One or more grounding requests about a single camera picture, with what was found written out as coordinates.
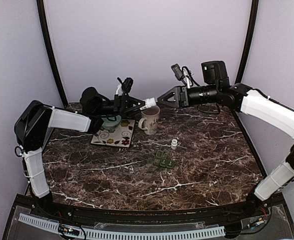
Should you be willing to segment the white pill bottle orange label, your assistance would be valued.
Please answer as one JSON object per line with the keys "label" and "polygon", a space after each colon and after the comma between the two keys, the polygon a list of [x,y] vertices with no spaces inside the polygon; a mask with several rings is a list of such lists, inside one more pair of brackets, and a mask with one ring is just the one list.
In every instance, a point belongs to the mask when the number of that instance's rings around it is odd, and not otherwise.
{"label": "white pill bottle orange label", "polygon": [[147,98],[144,100],[144,105],[140,107],[141,111],[144,111],[146,109],[152,108],[154,106],[157,106],[157,101],[156,99],[153,98]]}

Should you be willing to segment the green weekly pill organizer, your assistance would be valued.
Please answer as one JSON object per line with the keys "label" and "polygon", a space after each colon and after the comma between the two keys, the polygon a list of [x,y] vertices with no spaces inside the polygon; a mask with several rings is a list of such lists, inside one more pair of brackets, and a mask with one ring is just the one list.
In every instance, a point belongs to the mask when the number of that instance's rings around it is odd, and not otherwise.
{"label": "green weekly pill organizer", "polygon": [[166,169],[173,169],[174,168],[174,160],[167,157],[162,150],[157,150],[153,165],[156,167],[166,168]]}

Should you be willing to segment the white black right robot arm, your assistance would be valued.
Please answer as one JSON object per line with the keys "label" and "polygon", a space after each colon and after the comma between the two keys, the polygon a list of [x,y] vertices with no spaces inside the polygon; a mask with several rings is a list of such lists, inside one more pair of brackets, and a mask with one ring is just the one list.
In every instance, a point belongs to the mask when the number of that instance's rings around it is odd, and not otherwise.
{"label": "white black right robot arm", "polygon": [[[176,78],[183,86],[175,86],[160,96],[161,105],[172,108],[187,108],[215,103],[238,113],[258,118],[283,131],[294,140],[294,109],[265,95],[261,90],[242,83],[230,85],[225,63],[221,60],[201,64],[205,86],[195,83],[186,67],[172,65]],[[294,180],[294,145],[289,155],[271,174],[257,184],[248,201],[242,205],[242,213],[254,216],[261,209],[261,201]]]}

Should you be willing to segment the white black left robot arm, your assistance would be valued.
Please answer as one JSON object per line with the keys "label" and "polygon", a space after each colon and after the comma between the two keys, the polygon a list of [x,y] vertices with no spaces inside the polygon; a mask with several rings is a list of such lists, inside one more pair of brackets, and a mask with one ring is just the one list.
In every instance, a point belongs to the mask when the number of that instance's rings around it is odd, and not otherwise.
{"label": "white black left robot arm", "polygon": [[40,199],[50,194],[42,158],[48,129],[95,134],[104,118],[128,118],[153,103],[154,99],[131,97],[126,90],[110,100],[99,94],[94,87],[83,91],[80,98],[81,112],[43,104],[38,100],[32,101],[15,123],[14,132],[18,143],[15,154],[23,159],[25,176],[31,184],[33,194]]}

